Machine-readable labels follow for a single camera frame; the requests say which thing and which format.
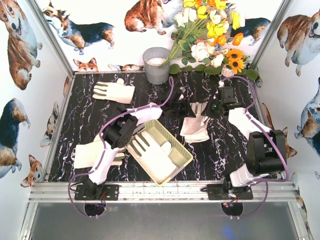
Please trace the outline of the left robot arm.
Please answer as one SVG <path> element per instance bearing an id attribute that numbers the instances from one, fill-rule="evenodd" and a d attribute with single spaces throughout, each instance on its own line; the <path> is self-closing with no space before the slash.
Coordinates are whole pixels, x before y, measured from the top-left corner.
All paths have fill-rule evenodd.
<path id="1" fill-rule="evenodd" d="M 116 109 L 115 115 L 98 133 L 102 146 L 95 151 L 96 161 L 84 181 L 85 189 L 90 195 L 101 194 L 112 162 L 121 148 L 130 142 L 136 128 L 148 121 L 158 120 L 163 113 L 173 113 L 179 117 L 196 116 L 178 87 L 172 87 L 167 98 L 158 104 L 151 102 L 137 108 Z"/>

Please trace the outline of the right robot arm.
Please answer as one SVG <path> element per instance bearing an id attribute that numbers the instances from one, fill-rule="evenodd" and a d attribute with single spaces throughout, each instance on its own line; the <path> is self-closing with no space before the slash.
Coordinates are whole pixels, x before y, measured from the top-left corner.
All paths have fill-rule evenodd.
<path id="1" fill-rule="evenodd" d="M 288 179 L 285 134 L 254 118 L 249 108 L 236 100 L 232 86 L 220 81 L 217 96 L 209 100 L 201 114 L 226 118 L 247 139 L 245 163 L 228 175 L 233 187 L 272 181 L 267 178 L 272 174 L 282 174 L 284 181 Z"/>

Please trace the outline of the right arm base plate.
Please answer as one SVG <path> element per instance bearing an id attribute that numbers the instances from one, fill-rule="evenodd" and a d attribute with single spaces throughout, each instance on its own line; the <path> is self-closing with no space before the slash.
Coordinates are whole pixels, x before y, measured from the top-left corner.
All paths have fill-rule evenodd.
<path id="1" fill-rule="evenodd" d="M 232 189 L 224 188 L 221 184 L 208 184 L 207 194 L 209 200 L 252 200 L 253 192 L 248 186 L 235 187 Z"/>

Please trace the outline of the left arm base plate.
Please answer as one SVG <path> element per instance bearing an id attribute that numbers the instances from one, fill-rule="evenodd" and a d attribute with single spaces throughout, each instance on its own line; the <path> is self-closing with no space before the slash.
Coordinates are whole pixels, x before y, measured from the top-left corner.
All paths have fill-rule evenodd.
<path id="1" fill-rule="evenodd" d="M 76 187 L 74 199 L 76 201 L 117 201 L 119 197 L 119 188 L 120 186 L 117 184 L 105 184 L 98 187 L 94 193 L 90 193 L 84 185 L 79 185 Z"/>

